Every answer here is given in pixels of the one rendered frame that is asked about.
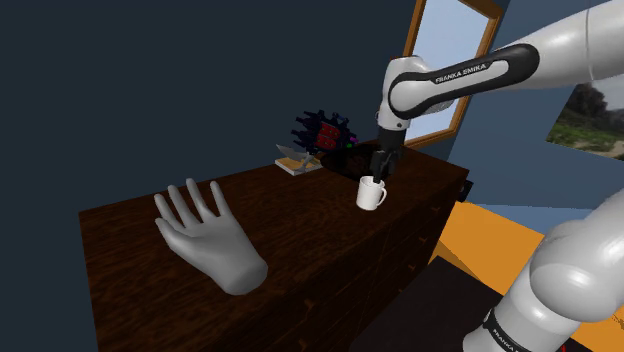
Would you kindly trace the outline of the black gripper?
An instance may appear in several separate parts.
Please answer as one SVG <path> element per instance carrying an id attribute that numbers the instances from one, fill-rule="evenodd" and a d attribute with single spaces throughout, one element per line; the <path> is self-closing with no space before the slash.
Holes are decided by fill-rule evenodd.
<path id="1" fill-rule="evenodd" d="M 402 156 L 405 134 L 405 130 L 379 128 L 379 147 L 371 158 L 371 172 L 374 183 L 380 183 L 384 167 L 388 176 L 394 174 L 396 163 Z"/>

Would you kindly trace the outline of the white mug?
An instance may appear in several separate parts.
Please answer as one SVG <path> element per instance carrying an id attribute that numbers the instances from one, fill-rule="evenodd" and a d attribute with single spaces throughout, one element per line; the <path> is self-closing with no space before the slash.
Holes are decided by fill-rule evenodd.
<path id="1" fill-rule="evenodd" d="M 373 176 L 362 176 L 359 180 L 356 205 L 366 211 L 374 211 L 387 197 L 383 180 L 374 181 Z"/>

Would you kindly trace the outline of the dark spiky figure with red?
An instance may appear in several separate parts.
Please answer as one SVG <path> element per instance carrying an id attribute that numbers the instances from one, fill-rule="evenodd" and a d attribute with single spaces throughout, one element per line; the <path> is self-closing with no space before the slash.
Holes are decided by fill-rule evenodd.
<path id="1" fill-rule="evenodd" d="M 303 147 L 310 154 L 319 152 L 330 153 L 336 150 L 352 148 L 359 143 L 357 135 L 349 127 L 349 119 L 334 112 L 330 118 L 325 116 L 323 110 L 318 112 L 305 111 L 306 118 L 297 117 L 305 129 L 292 130 L 297 137 L 294 143 Z"/>

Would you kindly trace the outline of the dark wooden chest of drawers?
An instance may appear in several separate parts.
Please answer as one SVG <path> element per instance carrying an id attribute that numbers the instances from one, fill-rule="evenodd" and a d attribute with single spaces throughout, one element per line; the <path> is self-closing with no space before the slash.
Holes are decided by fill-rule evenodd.
<path id="1" fill-rule="evenodd" d="M 219 179 L 268 264 L 265 282 L 225 294 L 175 255 L 151 196 L 83 211 L 99 352 L 347 352 L 427 265 L 466 169 L 405 150 L 374 211 L 355 181 L 275 165 Z"/>

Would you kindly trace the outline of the grey hand model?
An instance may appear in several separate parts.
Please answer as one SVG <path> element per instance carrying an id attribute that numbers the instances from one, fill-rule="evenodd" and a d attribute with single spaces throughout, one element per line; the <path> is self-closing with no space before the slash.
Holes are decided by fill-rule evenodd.
<path id="1" fill-rule="evenodd" d="M 160 213 L 155 223 L 168 247 L 229 295 L 245 295 L 261 286 L 268 265 L 232 214 L 219 184 L 210 183 L 218 214 L 208 209 L 193 179 L 186 185 L 198 216 L 173 185 L 167 197 L 154 196 Z"/>

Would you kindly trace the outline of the window with wooden frame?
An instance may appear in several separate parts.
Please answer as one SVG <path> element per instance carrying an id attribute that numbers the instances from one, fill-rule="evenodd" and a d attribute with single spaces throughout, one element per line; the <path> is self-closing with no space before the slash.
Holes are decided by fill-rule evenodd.
<path id="1" fill-rule="evenodd" d="M 418 55 L 434 69 L 488 52 L 504 14 L 494 0 L 416 0 L 403 54 Z M 470 99 L 456 99 L 438 113 L 412 121 L 405 145 L 419 149 L 454 136 Z"/>

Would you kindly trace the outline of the landscape wall picture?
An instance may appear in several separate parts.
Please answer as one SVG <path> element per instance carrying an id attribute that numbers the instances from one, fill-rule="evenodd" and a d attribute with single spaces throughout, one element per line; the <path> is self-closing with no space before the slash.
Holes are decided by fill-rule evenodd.
<path id="1" fill-rule="evenodd" d="M 577 85 L 546 141 L 624 161 L 624 74 Z"/>

